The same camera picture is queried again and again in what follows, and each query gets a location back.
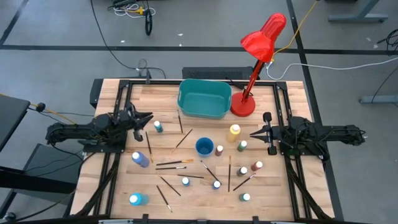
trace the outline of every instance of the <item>paint bottle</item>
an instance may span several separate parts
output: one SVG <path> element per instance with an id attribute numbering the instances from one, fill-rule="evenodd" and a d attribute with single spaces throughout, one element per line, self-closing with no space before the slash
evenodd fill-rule
<path id="1" fill-rule="evenodd" d="M 239 152 L 243 152 L 246 148 L 246 146 L 248 146 L 248 142 L 247 141 L 241 141 L 238 145 L 238 151 Z"/>
<path id="2" fill-rule="evenodd" d="M 250 195 L 248 193 L 243 193 L 239 195 L 239 200 L 241 202 L 248 202 L 250 200 Z"/>
<path id="3" fill-rule="evenodd" d="M 184 177 L 181 181 L 184 186 L 189 186 L 191 184 L 188 177 Z"/>
<path id="4" fill-rule="evenodd" d="M 243 176 L 244 174 L 247 174 L 248 172 L 248 168 L 246 167 L 241 167 L 238 169 L 238 171 L 236 172 L 236 175 L 238 175 L 238 177 Z"/>
<path id="5" fill-rule="evenodd" d="M 160 124 L 159 121 L 155 121 L 155 122 L 154 122 L 154 126 L 155 126 L 156 131 L 157 131 L 158 133 L 162 133 L 162 132 L 163 132 L 163 127 L 162 127 L 162 125 Z"/>
<path id="6" fill-rule="evenodd" d="M 229 133 L 226 136 L 226 140 L 228 142 L 235 142 L 239 139 L 239 135 L 241 134 L 241 127 L 239 125 L 234 124 L 229 128 Z"/>
<path id="7" fill-rule="evenodd" d="M 142 152 L 134 152 L 131 157 L 132 160 L 141 167 L 145 168 L 149 166 L 149 160 L 143 155 Z"/>
<path id="8" fill-rule="evenodd" d="M 213 189 L 217 190 L 219 189 L 219 187 L 221 186 L 221 183 L 219 181 L 214 181 L 213 182 Z"/>
<path id="9" fill-rule="evenodd" d="M 216 152 L 215 152 L 216 156 L 220 156 L 221 153 L 223 153 L 223 150 L 224 150 L 223 146 L 217 146 L 217 149 L 216 149 Z"/>
<path id="10" fill-rule="evenodd" d="M 261 169 L 261 167 L 262 167 L 262 162 L 258 161 L 251 166 L 251 170 L 256 171 Z"/>
<path id="11" fill-rule="evenodd" d="M 133 206 L 146 205 L 149 202 L 149 197 L 146 194 L 134 193 L 130 196 L 130 204 Z"/>

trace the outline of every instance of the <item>yellow paint bottle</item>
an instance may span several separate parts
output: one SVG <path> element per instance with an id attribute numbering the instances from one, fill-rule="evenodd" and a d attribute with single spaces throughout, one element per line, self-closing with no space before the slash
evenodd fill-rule
<path id="1" fill-rule="evenodd" d="M 226 140 L 228 142 L 235 142 L 239 139 L 239 135 L 241 134 L 241 127 L 239 125 L 234 124 L 229 128 L 229 133 L 226 136 Z"/>

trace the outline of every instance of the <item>gray floor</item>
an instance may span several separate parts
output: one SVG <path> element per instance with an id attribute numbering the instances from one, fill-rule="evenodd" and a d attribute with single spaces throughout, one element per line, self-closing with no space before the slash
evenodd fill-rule
<path id="1" fill-rule="evenodd" d="M 356 4 L 320 1 L 302 27 L 306 49 L 384 50 L 374 44 L 397 27 L 395 1 L 381 1 L 375 12 L 388 13 L 383 24 L 330 24 L 328 14 L 357 12 L 366 0 Z M 0 1 L 0 32 L 11 21 L 22 1 Z M 301 21 L 312 1 L 293 0 L 297 20 Z M 215 46 L 237 47 L 247 33 L 262 26 L 273 12 L 289 18 L 285 1 L 150 1 L 157 12 L 154 31 L 144 33 L 144 21 L 118 17 L 107 11 L 108 0 L 95 0 L 95 9 L 109 45 L 120 46 Z M 293 35 L 290 19 L 276 47 L 289 43 Z M 93 19 L 89 0 L 30 0 L 13 28 L 7 45 L 100 45 L 103 43 Z M 181 78 L 186 66 L 248 66 L 255 60 L 244 52 L 115 52 L 121 61 L 136 66 L 145 58 L 149 66 L 165 70 L 168 78 Z M 308 63 L 332 67 L 351 67 L 387 60 L 387 56 L 307 55 Z M 297 54 L 279 54 L 270 73 L 278 77 L 290 63 L 299 63 Z M 398 108 L 394 105 L 358 103 L 362 95 L 372 95 L 397 62 L 377 67 L 338 72 L 311 68 L 310 72 L 324 124 L 355 124 L 367 131 L 367 141 L 359 147 L 329 144 L 345 219 L 355 222 L 394 223 L 398 219 L 398 151 L 395 130 Z M 262 79 L 267 79 L 265 71 Z M 45 102 L 56 111 L 93 114 L 88 104 L 94 78 L 130 77 L 134 70 L 120 66 L 105 51 L 21 51 L 0 50 L 0 92 L 31 102 Z M 160 73 L 152 72 L 154 77 Z M 303 80 L 301 67 L 292 67 L 284 80 Z M 398 75 L 393 76 L 380 94 L 397 94 Z M 73 117 L 85 123 L 89 118 Z M 0 164 L 22 168 L 53 121 L 37 113 L 28 113 L 7 146 Z M 80 150 L 74 142 L 60 145 Z M 12 210 L 18 216 L 36 212 L 51 204 L 46 200 L 19 196 Z M 41 216 L 59 217 L 63 205 Z"/>

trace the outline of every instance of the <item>wooden table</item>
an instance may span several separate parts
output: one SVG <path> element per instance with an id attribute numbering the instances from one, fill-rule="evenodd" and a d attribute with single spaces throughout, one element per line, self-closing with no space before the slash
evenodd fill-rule
<path id="1" fill-rule="evenodd" d="M 103 82 L 96 114 L 113 111 L 116 98 L 118 79 L 106 79 Z M 292 114 L 310 119 L 310 110 L 302 82 L 287 82 Z M 132 88 L 132 103 L 138 111 L 151 111 L 154 118 L 145 127 L 154 156 L 154 164 L 141 168 L 133 163 L 131 154 L 141 151 L 149 158 L 146 139 L 142 142 L 134 140 L 132 131 L 129 132 L 126 151 L 121 156 L 118 178 L 114 192 L 112 218 L 142 218 L 148 213 L 149 218 L 161 219 L 207 219 L 207 220 L 252 220 L 258 216 L 260 220 L 293 220 L 292 206 L 287 183 L 284 157 L 281 155 L 269 156 L 267 144 L 249 137 L 249 133 L 257 131 L 264 124 L 263 112 L 270 111 L 273 115 L 272 125 L 278 125 L 276 118 L 275 100 L 272 88 L 267 86 L 254 86 L 252 89 L 256 100 L 256 110 L 246 118 L 240 118 L 228 112 L 220 120 L 201 119 L 184 116 L 181 113 L 184 134 L 180 132 L 177 114 L 178 85 L 134 85 Z M 282 105 L 284 119 L 287 117 Z M 159 120 L 164 128 L 164 133 L 158 134 L 153 121 Z M 232 124 L 239 124 L 242 129 L 241 139 L 248 142 L 244 152 L 238 152 L 237 142 L 228 143 L 226 135 Z M 191 128 L 193 131 L 172 154 L 177 143 Z M 222 183 L 219 190 L 213 190 L 213 178 L 201 165 L 200 158 L 195 151 L 195 143 L 201 137 L 209 137 L 214 144 L 224 146 L 220 157 L 214 155 L 204 159 L 205 164 L 212 170 Z M 228 157 L 232 156 L 231 191 L 228 192 Z M 86 161 L 81 169 L 71 214 L 79 211 L 89 200 L 98 186 L 103 154 L 96 154 Z M 156 163 L 194 159 L 194 162 L 184 164 L 187 169 L 158 170 L 174 188 L 180 192 L 178 196 L 170 187 L 156 175 Z M 256 176 L 236 191 L 235 186 L 251 175 L 236 176 L 239 167 L 250 167 L 256 161 L 262 161 L 264 167 L 256 172 Z M 315 156 L 302 156 L 303 171 L 307 189 L 325 213 L 333 216 L 331 199 L 326 184 L 325 173 L 321 161 Z M 191 185 L 184 187 L 181 177 L 176 174 L 201 175 L 208 179 L 190 178 Z M 159 191 L 159 185 L 166 199 L 173 209 L 171 213 L 166 207 Z M 149 204 L 133 207 L 129 204 L 129 196 L 134 192 L 149 195 Z M 238 195 L 247 192 L 251 195 L 249 202 L 240 202 Z M 300 214 L 303 217 L 301 194 L 298 190 L 297 198 L 300 205 Z M 107 198 L 104 193 L 101 202 L 101 211 Z"/>

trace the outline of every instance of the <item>red desk lamp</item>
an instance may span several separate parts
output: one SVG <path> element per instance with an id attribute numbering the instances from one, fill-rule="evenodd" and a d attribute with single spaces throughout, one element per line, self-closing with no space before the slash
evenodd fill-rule
<path id="1" fill-rule="evenodd" d="M 258 59 L 246 91 L 232 96 L 231 112 L 236 116 L 249 116 L 256 108 L 256 102 L 249 96 L 250 90 L 257 80 L 265 63 L 269 63 L 274 54 L 274 43 L 286 25 L 286 18 L 275 13 L 268 18 L 261 30 L 248 34 L 241 40 L 243 48 Z"/>

